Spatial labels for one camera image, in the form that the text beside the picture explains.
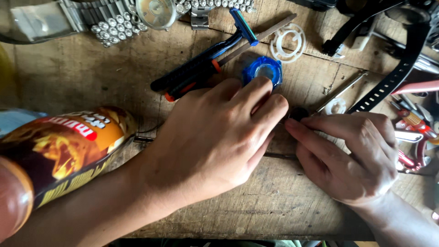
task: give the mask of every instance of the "wooden workbench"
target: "wooden workbench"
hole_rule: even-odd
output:
[[[296,62],[283,65],[284,81],[275,90],[288,99],[290,106],[314,110],[328,97],[323,94],[325,87],[333,86],[336,91],[361,69],[370,70],[369,76],[343,95],[352,105],[398,63],[383,52],[383,43],[375,38],[363,52],[345,48],[343,59],[321,54],[322,43],[348,20],[336,9],[320,13],[286,0],[256,0],[255,7],[258,12],[243,14],[255,32],[290,13],[298,14],[293,22],[305,30],[304,54]],[[2,44],[17,70],[18,80],[16,85],[0,91],[0,103],[50,114],[117,105],[138,116],[140,131],[149,130],[162,123],[173,107],[173,103],[152,92],[149,84],[235,30],[225,8],[211,11],[207,31],[192,31],[187,20],[176,21],[169,32],[150,30],[111,48],[103,48],[91,34],[27,46]],[[380,17],[378,30],[399,41],[405,39],[402,27],[385,16]],[[214,80],[240,78],[249,57],[271,56],[271,39],[225,65],[224,73]],[[294,46],[287,41],[284,48]],[[373,111],[396,118],[385,102]],[[156,131],[143,135],[154,138]],[[132,144],[117,164],[142,148],[142,144]],[[281,158],[295,153],[295,140],[282,126],[276,128],[269,152],[280,154]],[[437,164],[430,166],[420,174],[400,174],[392,188],[428,218],[433,207],[432,174],[437,171]],[[127,237],[373,240],[371,231],[355,213],[309,181],[298,161],[286,157],[264,157],[246,184],[182,208]]]

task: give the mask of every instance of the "hand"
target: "hand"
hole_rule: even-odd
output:
[[[381,198],[398,177],[398,147],[392,123],[385,115],[356,112],[288,119],[296,138],[296,155],[308,178],[332,198],[353,207],[367,207]],[[345,140],[346,154],[312,130]]]
[[[143,157],[145,183],[173,210],[226,192],[246,182],[288,110],[271,95],[272,83],[257,77],[241,89],[227,79],[213,89],[182,97]]]

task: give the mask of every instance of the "wooden table surface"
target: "wooden table surface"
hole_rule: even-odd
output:
[[[303,55],[296,62],[283,65],[283,84],[275,90],[288,99],[290,107],[315,110],[328,98],[323,94],[325,87],[332,86],[336,91],[361,70],[369,70],[368,76],[343,95],[351,106],[398,63],[383,52],[384,43],[376,38],[371,38],[363,52],[350,50],[352,41],[347,41],[343,59],[321,54],[322,43],[348,20],[336,9],[320,13],[286,0],[256,0],[255,7],[256,13],[243,13],[254,32],[264,31],[290,13],[297,13],[293,22],[306,33]],[[184,18],[176,21],[169,32],[149,30],[111,48],[103,48],[91,34],[35,45],[2,44],[18,79],[16,85],[0,91],[0,103],[50,114],[117,105],[138,116],[139,131],[149,130],[166,120],[174,105],[151,91],[150,83],[235,31],[228,9],[213,9],[209,22],[209,30],[192,31],[188,18]],[[396,40],[405,40],[402,26],[383,15],[377,29]],[[250,58],[271,56],[272,38],[262,40],[226,64],[224,72],[213,80],[240,78]],[[294,49],[294,44],[285,39],[284,49]],[[373,112],[396,118],[385,102]],[[143,136],[154,138],[156,131]],[[143,144],[132,144],[115,166],[143,148]],[[410,146],[404,145],[403,150],[409,152]],[[283,126],[276,128],[268,151],[281,158],[264,157],[244,185],[182,208],[127,237],[373,240],[371,231],[355,213],[309,181],[298,161],[282,156],[295,153],[295,140]],[[436,163],[418,174],[400,174],[392,190],[430,218],[432,175],[437,170]]]

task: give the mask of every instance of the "forearm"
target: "forearm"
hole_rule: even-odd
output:
[[[370,226],[381,247],[424,247],[439,243],[439,226],[401,197],[388,192],[372,207],[352,207]]]
[[[33,212],[3,246],[103,246],[175,210],[163,207],[143,176],[140,153],[119,169]]]

